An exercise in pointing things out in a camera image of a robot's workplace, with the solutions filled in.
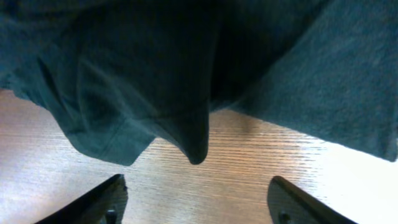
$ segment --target wooden table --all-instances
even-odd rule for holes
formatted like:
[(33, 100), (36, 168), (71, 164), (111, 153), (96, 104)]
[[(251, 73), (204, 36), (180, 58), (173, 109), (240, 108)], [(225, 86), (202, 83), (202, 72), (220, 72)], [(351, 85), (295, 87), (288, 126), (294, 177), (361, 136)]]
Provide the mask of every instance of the wooden table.
[(124, 223), (272, 223), (281, 175), (359, 223), (398, 223), (398, 165), (231, 111), (211, 115), (206, 161), (156, 139), (130, 167), (72, 148), (51, 114), (0, 92), (0, 223), (33, 223), (125, 174)]

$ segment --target wooden surface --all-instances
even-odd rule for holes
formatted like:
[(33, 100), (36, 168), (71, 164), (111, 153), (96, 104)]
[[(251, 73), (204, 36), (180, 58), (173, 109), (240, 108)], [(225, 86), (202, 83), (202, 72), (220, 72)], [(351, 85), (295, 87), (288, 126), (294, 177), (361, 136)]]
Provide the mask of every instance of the wooden surface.
[(130, 167), (72, 148), (49, 112), (0, 92), (0, 223), (33, 223), (125, 174), (124, 223), (272, 223), (281, 175), (359, 223), (398, 223), (398, 165), (231, 111), (211, 115), (199, 166), (156, 139)]

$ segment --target cloth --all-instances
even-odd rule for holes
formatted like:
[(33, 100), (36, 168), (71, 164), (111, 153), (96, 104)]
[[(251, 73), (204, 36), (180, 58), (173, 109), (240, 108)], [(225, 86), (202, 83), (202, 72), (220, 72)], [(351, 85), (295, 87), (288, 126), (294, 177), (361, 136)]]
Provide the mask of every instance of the cloth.
[(128, 166), (159, 136), (199, 164), (231, 108), (397, 157), (395, 0), (0, 2), (0, 86), (88, 156)]

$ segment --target fabric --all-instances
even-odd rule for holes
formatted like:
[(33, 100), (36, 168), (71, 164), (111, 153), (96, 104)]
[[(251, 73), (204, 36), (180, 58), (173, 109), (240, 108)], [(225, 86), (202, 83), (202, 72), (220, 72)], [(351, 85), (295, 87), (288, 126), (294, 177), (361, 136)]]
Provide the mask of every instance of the fabric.
[(199, 164), (231, 108), (397, 157), (395, 0), (0, 2), (0, 86), (88, 156), (128, 166), (159, 136)]

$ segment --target garment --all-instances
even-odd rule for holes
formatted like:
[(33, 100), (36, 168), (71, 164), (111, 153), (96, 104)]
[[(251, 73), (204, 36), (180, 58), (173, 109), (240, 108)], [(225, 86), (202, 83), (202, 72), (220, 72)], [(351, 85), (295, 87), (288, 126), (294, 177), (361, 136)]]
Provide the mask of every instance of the garment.
[(209, 112), (245, 113), (394, 161), (398, 4), (5, 1), (0, 86), (80, 152), (132, 164), (160, 136), (192, 164)]

